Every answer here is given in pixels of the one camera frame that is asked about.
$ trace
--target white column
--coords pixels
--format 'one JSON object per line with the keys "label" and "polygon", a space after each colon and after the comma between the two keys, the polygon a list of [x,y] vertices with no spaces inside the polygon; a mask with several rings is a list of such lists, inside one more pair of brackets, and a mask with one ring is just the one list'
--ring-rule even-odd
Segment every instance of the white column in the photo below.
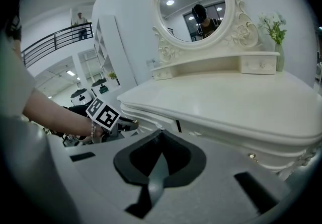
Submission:
{"label": "white column", "polygon": [[78,75],[78,77],[80,79],[80,82],[81,82],[82,86],[84,88],[86,88],[89,92],[91,92],[91,87],[89,86],[89,83],[86,80],[86,76],[85,76],[85,73],[83,71],[82,64],[80,62],[78,54],[74,54],[72,56],[72,61],[74,62],[75,69],[76,69],[77,75]]}

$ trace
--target window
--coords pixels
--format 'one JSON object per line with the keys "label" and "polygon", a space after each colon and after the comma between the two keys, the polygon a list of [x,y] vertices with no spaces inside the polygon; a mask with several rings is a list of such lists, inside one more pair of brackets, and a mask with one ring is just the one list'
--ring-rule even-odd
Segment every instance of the window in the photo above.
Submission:
{"label": "window", "polygon": [[87,80],[87,83],[89,84],[89,86],[92,86],[92,84],[93,84],[92,78],[90,77],[90,78],[87,78],[86,80]]}
{"label": "window", "polygon": [[99,79],[102,79],[101,73],[98,73],[93,76],[94,80],[97,82]]}

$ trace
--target drawer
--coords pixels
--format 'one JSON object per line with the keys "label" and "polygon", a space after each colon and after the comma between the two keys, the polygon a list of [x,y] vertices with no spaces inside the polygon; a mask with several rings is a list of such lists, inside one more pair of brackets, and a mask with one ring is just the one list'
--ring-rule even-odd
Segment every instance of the drawer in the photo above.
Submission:
{"label": "drawer", "polygon": [[174,119],[163,117],[154,113],[146,112],[143,110],[132,109],[124,104],[121,104],[122,113],[133,120],[139,122],[139,131],[153,131],[157,129],[167,129],[170,131],[178,132],[177,123]]}
{"label": "drawer", "polygon": [[155,80],[170,79],[177,75],[177,71],[173,67],[166,67],[158,70],[153,70],[153,78]]}
{"label": "drawer", "polygon": [[277,56],[240,56],[239,71],[253,74],[275,74]]}

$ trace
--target person standing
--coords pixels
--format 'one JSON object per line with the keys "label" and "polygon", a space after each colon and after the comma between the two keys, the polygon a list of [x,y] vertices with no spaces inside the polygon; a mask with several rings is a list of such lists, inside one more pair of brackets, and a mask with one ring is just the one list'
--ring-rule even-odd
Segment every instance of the person standing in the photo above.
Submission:
{"label": "person standing", "polygon": [[[88,23],[87,19],[82,16],[81,12],[79,12],[77,14],[77,16],[78,16],[78,18],[77,18],[76,22],[74,23],[74,25],[81,25],[81,24]],[[79,38],[80,41],[82,40],[83,36],[84,36],[84,40],[87,39],[86,25],[82,25],[82,26],[79,27],[78,38]]]}
{"label": "person standing", "polygon": [[211,19],[207,15],[207,10],[200,4],[195,5],[192,8],[192,15],[194,16],[197,24],[199,25],[197,31],[198,36],[202,39],[209,37],[213,34],[219,25],[221,24],[220,19]]}

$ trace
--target flower vase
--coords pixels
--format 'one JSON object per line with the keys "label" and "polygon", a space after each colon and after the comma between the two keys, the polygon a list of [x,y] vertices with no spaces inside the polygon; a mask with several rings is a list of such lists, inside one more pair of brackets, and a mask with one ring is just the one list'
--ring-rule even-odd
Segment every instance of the flower vase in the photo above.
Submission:
{"label": "flower vase", "polygon": [[277,62],[276,62],[276,71],[282,72],[284,69],[284,50],[282,47],[282,44],[276,44],[275,45],[275,52],[279,52],[280,56],[277,56]]}

